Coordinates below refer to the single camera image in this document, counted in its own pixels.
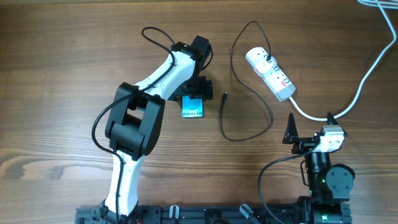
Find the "Galaxy S25 smartphone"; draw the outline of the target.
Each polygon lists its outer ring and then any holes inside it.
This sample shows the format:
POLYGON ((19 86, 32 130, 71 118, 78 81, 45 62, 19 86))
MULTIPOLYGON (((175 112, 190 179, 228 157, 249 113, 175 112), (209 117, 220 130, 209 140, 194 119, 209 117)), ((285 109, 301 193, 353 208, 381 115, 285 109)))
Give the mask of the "Galaxy S25 smartphone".
POLYGON ((203 100, 190 99, 189 96, 182 97, 182 118, 202 118, 203 100))

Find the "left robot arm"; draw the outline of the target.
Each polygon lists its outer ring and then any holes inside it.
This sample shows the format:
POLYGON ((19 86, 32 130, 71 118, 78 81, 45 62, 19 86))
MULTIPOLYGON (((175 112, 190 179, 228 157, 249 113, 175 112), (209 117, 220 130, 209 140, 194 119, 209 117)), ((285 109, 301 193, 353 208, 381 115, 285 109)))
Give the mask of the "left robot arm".
POLYGON ((99 207, 106 223, 132 223, 136 217, 142 165, 159 139, 166 102, 213 97, 211 80, 200 75, 211 56, 210 41, 198 35, 190 45, 177 42, 168 51, 166 61, 148 78, 120 84, 105 109, 105 136, 114 162, 110 191, 99 207))

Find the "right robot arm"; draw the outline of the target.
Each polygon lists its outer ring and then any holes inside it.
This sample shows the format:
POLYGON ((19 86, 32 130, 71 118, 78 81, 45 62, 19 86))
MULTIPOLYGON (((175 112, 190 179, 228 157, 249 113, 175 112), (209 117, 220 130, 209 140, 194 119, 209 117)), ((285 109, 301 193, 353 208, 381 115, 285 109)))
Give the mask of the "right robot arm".
POLYGON ((310 138, 298 135, 294 115, 289 114, 287 129, 282 142, 293 145, 292 154, 304 157, 300 171, 310 195, 297 200, 298 223, 353 222, 347 202, 353 188, 355 172, 344 164, 332 164, 330 154, 341 149, 347 138, 346 131, 331 113, 326 125, 310 138))

